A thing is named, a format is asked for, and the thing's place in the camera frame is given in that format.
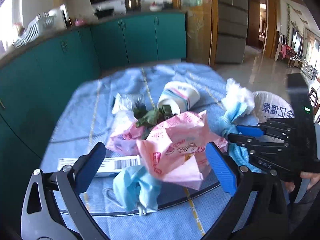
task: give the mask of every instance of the mask ear loop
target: mask ear loop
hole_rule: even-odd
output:
[[[105,197],[106,197],[109,201],[111,201],[113,204],[115,204],[116,206],[124,209],[124,207],[123,207],[122,205],[120,205],[120,203],[119,203],[117,200],[115,200],[115,199],[113,199],[113,198],[110,197],[110,195],[109,195],[109,193],[108,193],[109,191],[111,191],[111,192],[114,194],[112,188],[107,188],[107,189],[105,190],[105,192],[104,192]],[[137,208],[138,208],[139,216],[140,216],[140,217],[145,216],[145,215],[147,214],[147,209],[146,209],[140,202],[137,203]]]

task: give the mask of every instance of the pink bag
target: pink bag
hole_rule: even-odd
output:
[[[143,135],[144,127],[136,127],[132,111],[117,112],[106,148],[124,156],[139,155],[136,140]]]
[[[211,171],[205,146],[213,141],[221,152],[228,142],[209,130],[206,111],[184,112],[155,126],[137,146],[155,178],[198,190]]]

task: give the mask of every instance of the human hand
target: human hand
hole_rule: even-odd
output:
[[[307,190],[311,189],[318,181],[320,181],[320,173],[311,173],[302,171],[300,173],[300,177],[302,179],[310,179]],[[289,193],[294,191],[294,183],[293,182],[284,182],[285,187]]]

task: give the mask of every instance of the crumpled blue mask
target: crumpled blue mask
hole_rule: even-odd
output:
[[[222,136],[227,138],[228,134],[239,134],[236,126],[232,122],[240,116],[246,109],[246,103],[237,102],[230,107],[223,116],[219,118],[219,127],[222,130]],[[261,170],[249,163],[249,155],[247,148],[240,147],[235,143],[229,144],[229,156],[236,162],[238,166],[245,165],[250,171],[261,173]]]
[[[113,192],[116,199],[127,211],[135,208],[158,210],[157,198],[160,194],[161,181],[155,179],[145,166],[131,166],[122,170],[113,180]]]

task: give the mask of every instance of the white paper cup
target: white paper cup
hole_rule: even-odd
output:
[[[157,107],[171,106],[173,114],[189,111],[200,99],[199,91],[188,83],[171,81],[164,86]]]

